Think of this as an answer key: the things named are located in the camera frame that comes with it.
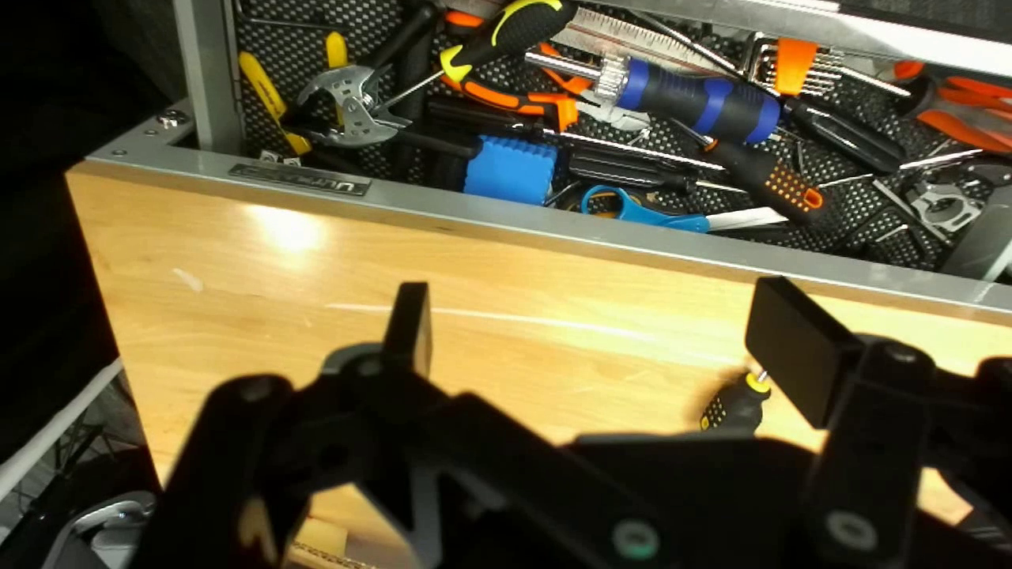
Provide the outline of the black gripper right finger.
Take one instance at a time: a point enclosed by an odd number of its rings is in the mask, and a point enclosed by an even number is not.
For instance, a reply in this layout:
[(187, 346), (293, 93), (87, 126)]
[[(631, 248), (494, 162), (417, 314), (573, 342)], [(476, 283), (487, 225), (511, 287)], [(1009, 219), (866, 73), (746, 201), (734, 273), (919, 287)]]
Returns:
[(919, 505), (936, 468), (1009, 518), (1009, 359), (971, 377), (924, 349), (850, 333), (789, 278), (758, 278), (746, 352), (826, 434), (796, 505), (796, 554), (815, 569), (1009, 569), (1009, 543), (947, 529)]

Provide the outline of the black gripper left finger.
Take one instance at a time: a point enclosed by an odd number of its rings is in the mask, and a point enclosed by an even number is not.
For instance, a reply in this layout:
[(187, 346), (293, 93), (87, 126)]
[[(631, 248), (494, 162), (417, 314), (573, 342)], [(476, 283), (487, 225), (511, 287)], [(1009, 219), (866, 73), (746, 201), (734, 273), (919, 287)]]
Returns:
[(238, 377), (210, 393), (137, 548), (137, 569), (282, 569), (318, 494), (362, 488), (425, 569), (439, 543), (436, 472), (407, 418), (443, 400), (430, 287), (406, 281), (380, 342), (336, 349), (308, 388)]

